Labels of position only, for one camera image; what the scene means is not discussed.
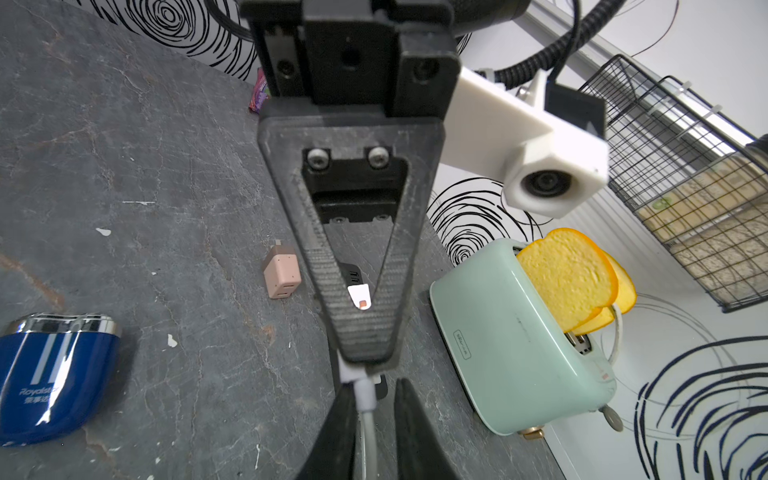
mint green toaster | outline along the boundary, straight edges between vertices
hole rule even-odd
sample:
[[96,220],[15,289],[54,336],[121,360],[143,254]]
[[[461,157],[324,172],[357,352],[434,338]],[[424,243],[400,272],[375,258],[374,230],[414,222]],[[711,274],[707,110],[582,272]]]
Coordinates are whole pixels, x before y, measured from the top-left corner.
[[549,313],[515,258],[524,247],[495,240],[429,290],[467,395],[498,435],[598,410],[616,391],[597,343],[566,336]]

toaster brand label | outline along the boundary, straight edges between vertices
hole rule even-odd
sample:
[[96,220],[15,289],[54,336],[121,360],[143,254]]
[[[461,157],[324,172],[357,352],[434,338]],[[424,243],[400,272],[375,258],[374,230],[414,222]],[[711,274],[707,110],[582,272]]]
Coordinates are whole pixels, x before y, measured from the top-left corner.
[[456,339],[456,344],[458,345],[458,349],[462,351],[462,356],[464,357],[464,360],[469,360],[472,358],[472,352],[469,351],[469,347],[467,346],[466,340],[464,340],[464,334],[461,330],[456,330],[453,333],[453,338]]

screw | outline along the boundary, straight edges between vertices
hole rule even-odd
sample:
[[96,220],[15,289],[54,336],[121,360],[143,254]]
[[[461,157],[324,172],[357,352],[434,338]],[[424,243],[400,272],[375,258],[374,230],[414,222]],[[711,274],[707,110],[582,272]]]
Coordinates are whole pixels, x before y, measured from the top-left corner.
[[440,64],[437,60],[424,58],[413,67],[413,79],[420,84],[426,84],[437,75],[439,70]]
[[322,148],[313,148],[306,154],[306,162],[312,170],[325,170],[331,163],[328,152]]
[[530,90],[528,90],[528,87],[523,85],[522,87],[518,88],[518,93],[515,96],[520,100],[525,101],[525,99],[528,98],[528,92],[530,92]]
[[280,72],[286,80],[290,80],[293,74],[296,73],[296,68],[293,67],[293,63],[290,61],[280,60],[277,62],[277,71]]
[[384,147],[374,147],[368,152],[368,163],[375,169],[389,165],[389,152]]

blue electric shaver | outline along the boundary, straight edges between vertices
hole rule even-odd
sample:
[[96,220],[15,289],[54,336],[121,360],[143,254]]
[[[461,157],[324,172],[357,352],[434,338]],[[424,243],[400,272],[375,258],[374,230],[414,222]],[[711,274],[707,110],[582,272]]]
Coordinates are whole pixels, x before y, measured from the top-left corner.
[[0,336],[0,445],[27,445],[82,426],[104,394],[121,328],[110,317],[33,313]]

camera lens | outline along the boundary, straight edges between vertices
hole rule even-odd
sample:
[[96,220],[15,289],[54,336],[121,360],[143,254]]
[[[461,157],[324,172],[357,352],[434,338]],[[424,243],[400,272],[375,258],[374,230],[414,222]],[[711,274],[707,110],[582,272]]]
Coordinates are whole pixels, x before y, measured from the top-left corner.
[[557,170],[541,170],[528,175],[523,184],[534,197],[559,197],[571,188],[571,175]]

